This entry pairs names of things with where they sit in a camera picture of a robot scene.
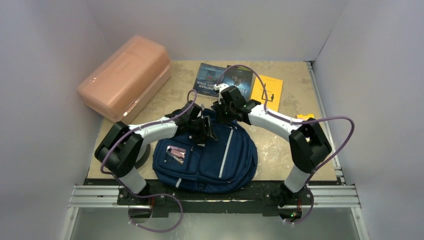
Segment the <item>pink highlighter marker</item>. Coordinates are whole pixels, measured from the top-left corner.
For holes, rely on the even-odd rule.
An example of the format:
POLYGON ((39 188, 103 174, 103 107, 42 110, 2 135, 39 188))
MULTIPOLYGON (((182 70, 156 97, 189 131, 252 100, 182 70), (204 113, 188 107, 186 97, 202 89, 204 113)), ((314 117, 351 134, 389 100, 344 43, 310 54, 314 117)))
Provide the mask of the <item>pink highlighter marker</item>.
POLYGON ((170 156, 172 159, 176 160, 179 164, 183 164, 184 160, 186 158, 186 149, 168 145, 166 148, 166 153, 168 156, 170 156))

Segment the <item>colourful crayon box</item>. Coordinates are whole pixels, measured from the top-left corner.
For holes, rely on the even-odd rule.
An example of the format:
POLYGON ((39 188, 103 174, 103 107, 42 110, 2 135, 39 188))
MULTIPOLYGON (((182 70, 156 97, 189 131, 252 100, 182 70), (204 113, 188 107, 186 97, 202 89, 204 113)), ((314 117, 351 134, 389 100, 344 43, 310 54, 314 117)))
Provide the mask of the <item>colourful crayon box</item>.
POLYGON ((313 113, 310 113, 310 114, 298 114, 296 116, 296 118, 297 119, 301 119, 303 121, 307 121, 310 118, 313 118, 314 119, 315 118, 315 115, 313 113))

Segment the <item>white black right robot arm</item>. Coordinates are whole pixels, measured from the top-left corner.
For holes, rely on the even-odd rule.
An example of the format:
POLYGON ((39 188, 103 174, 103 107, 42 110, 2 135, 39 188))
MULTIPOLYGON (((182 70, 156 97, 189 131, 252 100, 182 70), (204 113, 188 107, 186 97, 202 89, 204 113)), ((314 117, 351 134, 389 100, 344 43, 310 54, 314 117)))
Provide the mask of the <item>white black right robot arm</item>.
POLYGON ((218 93, 213 107, 220 123, 243 122, 270 131, 289 143, 294 166, 283 182, 280 196, 284 202, 294 203, 315 168, 332 151, 321 125, 314 118, 304 121, 266 110, 257 100, 245 100, 236 86, 221 83, 213 89, 218 93))

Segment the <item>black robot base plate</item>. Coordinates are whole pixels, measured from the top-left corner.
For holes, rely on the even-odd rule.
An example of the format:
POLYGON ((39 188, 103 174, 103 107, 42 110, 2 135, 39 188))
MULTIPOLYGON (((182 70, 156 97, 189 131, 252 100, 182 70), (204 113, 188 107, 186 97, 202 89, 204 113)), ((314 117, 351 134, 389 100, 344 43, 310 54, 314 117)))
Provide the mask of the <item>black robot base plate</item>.
POLYGON ((310 190, 303 188, 292 194, 283 191, 283 182, 253 180, 231 193, 195 193, 166 186, 158 180, 148 180, 147 198, 131 195, 122 186, 118 188, 117 205, 131 209, 147 208, 154 218, 170 214, 260 214, 264 217, 284 217, 297 220, 305 216, 314 204, 310 190))

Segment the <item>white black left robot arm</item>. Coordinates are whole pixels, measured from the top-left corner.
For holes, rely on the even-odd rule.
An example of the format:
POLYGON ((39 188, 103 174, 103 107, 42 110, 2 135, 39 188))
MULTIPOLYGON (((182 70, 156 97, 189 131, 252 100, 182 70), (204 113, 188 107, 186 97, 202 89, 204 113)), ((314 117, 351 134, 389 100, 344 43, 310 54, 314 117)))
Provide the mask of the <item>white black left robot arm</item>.
POLYGON ((100 172, 111 175, 129 192, 138 205, 149 199, 149 184, 140 175, 136 162, 141 151, 149 144, 188 134, 196 144, 216 141, 211 118, 203 114, 203 108, 188 101, 181 109, 166 114, 156 121, 139 125, 127 125, 122 121, 113 124, 94 152, 100 162, 100 172))

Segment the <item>navy blue student backpack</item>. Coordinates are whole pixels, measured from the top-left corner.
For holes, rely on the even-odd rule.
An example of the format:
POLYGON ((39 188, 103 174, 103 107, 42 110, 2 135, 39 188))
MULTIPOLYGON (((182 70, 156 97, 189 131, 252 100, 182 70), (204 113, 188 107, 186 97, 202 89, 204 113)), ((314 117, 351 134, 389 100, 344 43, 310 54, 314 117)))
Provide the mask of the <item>navy blue student backpack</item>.
POLYGON ((152 168, 168 186, 196 193, 224 194, 246 186, 255 176, 258 151, 248 132, 237 122, 220 124, 212 109, 205 109, 218 141, 194 143, 187 134, 157 142, 152 168), (167 146, 186 149, 183 164, 167 155, 167 146))

